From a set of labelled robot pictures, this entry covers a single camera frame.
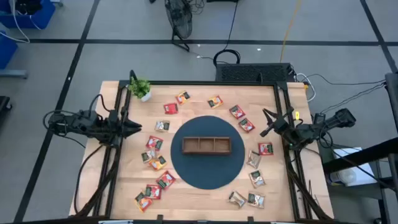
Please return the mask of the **wooden three-compartment tray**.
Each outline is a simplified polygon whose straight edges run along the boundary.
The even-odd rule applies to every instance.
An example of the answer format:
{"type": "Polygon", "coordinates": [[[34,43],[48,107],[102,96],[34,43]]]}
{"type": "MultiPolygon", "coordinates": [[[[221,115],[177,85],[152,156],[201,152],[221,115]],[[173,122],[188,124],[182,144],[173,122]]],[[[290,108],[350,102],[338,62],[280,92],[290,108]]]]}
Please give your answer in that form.
{"type": "Polygon", "coordinates": [[[183,154],[229,155],[232,143],[229,137],[184,137],[183,154]]]}

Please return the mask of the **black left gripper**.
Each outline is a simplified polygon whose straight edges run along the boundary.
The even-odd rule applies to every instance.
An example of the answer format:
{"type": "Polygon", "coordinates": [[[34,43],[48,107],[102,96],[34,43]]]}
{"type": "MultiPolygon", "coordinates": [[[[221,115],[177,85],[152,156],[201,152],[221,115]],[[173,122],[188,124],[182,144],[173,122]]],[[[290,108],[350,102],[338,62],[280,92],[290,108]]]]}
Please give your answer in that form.
{"type": "Polygon", "coordinates": [[[120,145],[122,139],[126,139],[127,137],[138,133],[142,128],[141,124],[135,123],[129,119],[126,120],[126,117],[124,116],[121,118],[118,116],[108,116],[106,118],[106,124],[108,128],[106,134],[108,134],[108,137],[106,138],[105,143],[108,146],[120,145]]]}

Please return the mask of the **black floor fan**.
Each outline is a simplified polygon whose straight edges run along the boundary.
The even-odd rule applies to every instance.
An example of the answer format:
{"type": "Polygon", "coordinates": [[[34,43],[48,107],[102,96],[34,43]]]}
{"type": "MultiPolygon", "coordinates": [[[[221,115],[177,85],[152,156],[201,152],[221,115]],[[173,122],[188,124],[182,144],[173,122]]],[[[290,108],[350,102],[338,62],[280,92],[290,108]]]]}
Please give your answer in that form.
{"type": "Polygon", "coordinates": [[[192,9],[187,0],[165,0],[165,10],[172,28],[171,43],[189,52],[185,39],[192,34],[192,9]]]}

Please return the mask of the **black metal rack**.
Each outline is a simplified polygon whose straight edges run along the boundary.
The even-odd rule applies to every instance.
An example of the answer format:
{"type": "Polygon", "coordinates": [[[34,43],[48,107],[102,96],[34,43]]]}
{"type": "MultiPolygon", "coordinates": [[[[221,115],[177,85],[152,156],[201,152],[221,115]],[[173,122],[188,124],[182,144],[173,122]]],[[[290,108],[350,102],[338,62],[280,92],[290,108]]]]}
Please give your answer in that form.
{"type": "MultiPolygon", "coordinates": [[[[398,72],[385,74],[386,91],[389,95],[392,114],[394,116],[394,124],[398,132],[398,72]]],[[[384,141],[377,145],[363,149],[362,151],[349,154],[345,157],[339,157],[323,165],[326,174],[341,171],[344,169],[359,167],[365,163],[377,162],[382,158],[387,158],[391,176],[380,177],[376,179],[375,184],[366,184],[359,186],[362,190],[379,190],[381,198],[379,201],[379,209],[381,217],[374,221],[374,224],[391,224],[389,220],[389,211],[387,209],[387,197],[385,189],[393,190],[398,201],[398,137],[384,141]]]]}

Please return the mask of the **white box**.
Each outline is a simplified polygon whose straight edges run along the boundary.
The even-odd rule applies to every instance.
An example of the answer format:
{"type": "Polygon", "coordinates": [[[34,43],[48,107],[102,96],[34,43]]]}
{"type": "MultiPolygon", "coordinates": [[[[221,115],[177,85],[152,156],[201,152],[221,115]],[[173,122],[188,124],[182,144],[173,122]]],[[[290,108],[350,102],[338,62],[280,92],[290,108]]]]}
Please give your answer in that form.
{"type": "MultiPolygon", "coordinates": [[[[362,150],[361,147],[334,149],[333,156],[335,157],[335,159],[339,159],[341,157],[345,157],[349,154],[353,154],[361,150],[362,150]]],[[[326,181],[330,185],[344,185],[345,187],[376,183],[376,181],[372,177],[367,175],[361,169],[363,169],[364,171],[368,172],[371,175],[374,175],[371,166],[368,163],[366,163],[360,165],[359,168],[351,167],[345,170],[340,170],[328,174],[326,175],[326,181]]]]}

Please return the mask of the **black mesh computer case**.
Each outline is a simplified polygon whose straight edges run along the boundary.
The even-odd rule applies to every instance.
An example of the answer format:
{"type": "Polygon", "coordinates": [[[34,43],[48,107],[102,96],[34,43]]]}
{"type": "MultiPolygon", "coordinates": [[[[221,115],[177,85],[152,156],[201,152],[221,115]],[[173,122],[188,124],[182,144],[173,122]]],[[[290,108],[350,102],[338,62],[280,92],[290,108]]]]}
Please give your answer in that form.
{"type": "Polygon", "coordinates": [[[296,72],[290,63],[220,64],[216,68],[218,82],[293,82],[296,72]]]}

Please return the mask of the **green plant in white pot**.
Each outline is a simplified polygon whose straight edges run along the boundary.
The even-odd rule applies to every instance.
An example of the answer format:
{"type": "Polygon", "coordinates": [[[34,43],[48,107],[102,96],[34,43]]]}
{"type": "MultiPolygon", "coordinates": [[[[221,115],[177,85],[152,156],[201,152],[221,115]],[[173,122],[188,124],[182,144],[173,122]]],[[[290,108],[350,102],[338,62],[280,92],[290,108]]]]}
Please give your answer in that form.
{"type": "Polygon", "coordinates": [[[150,82],[147,80],[135,80],[132,79],[128,86],[131,93],[140,99],[142,102],[148,101],[151,96],[150,82]]]}

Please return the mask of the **black device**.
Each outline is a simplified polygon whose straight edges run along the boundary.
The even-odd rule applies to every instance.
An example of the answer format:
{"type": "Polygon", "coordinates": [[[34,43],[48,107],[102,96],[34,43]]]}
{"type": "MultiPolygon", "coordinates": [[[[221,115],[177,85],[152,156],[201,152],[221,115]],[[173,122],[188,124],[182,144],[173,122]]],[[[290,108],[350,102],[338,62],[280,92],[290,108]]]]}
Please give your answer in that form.
{"type": "Polygon", "coordinates": [[[41,0],[16,0],[15,10],[22,15],[33,15],[42,9],[41,0]]]}

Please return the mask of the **round dark blue placemat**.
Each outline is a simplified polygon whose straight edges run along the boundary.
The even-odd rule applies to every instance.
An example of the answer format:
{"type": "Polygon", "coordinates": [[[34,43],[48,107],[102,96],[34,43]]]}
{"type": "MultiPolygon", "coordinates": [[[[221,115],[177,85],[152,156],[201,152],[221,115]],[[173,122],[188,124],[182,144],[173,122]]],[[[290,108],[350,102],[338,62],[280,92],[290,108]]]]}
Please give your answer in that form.
{"type": "Polygon", "coordinates": [[[245,148],[238,131],[216,116],[200,116],[183,124],[172,139],[171,161],[177,174],[189,185],[205,190],[218,189],[232,182],[240,173],[245,148]],[[231,154],[184,154],[184,137],[226,137],[230,139],[231,154]]]}

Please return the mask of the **blue plastic bin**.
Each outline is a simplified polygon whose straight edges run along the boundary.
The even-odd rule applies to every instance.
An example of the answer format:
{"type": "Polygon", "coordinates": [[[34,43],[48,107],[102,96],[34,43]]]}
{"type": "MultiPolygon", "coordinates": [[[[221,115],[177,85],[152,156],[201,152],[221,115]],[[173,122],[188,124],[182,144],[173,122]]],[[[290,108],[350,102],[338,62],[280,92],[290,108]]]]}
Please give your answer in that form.
{"type": "Polygon", "coordinates": [[[6,32],[0,30],[0,69],[7,67],[9,61],[17,50],[17,44],[14,40],[4,36],[6,32]]]}
{"type": "Polygon", "coordinates": [[[40,0],[41,9],[33,15],[21,14],[16,9],[13,12],[12,0],[0,0],[0,23],[9,29],[45,29],[49,24],[55,6],[50,0],[40,0]]]}

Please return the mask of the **grey metal base bar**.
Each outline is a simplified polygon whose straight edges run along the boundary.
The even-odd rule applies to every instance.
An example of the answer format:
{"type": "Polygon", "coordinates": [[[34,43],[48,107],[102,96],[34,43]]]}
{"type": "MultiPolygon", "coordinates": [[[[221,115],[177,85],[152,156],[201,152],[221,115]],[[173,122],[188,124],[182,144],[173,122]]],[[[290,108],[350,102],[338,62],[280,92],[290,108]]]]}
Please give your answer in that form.
{"type": "Polygon", "coordinates": [[[0,77],[8,77],[8,78],[22,78],[27,79],[28,74],[26,70],[0,70],[0,77]]]}

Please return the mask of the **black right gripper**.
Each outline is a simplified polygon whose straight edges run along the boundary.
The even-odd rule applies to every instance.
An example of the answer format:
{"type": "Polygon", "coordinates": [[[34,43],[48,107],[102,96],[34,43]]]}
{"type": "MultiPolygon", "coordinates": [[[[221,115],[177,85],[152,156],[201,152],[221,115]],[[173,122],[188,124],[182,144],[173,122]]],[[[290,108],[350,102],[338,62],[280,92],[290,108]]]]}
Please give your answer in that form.
{"type": "MultiPolygon", "coordinates": [[[[277,118],[277,114],[271,112],[265,108],[262,109],[264,115],[266,116],[267,122],[273,122],[273,118],[277,118]]],[[[292,107],[287,109],[286,114],[279,116],[275,121],[274,124],[270,124],[265,130],[260,133],[261,137],[265,137],[271,130],[274,130],[277,134],[283,134],[287,131],[291,125],[285,120],[288,115],[291,115],[294,109],[292,107]]]]}

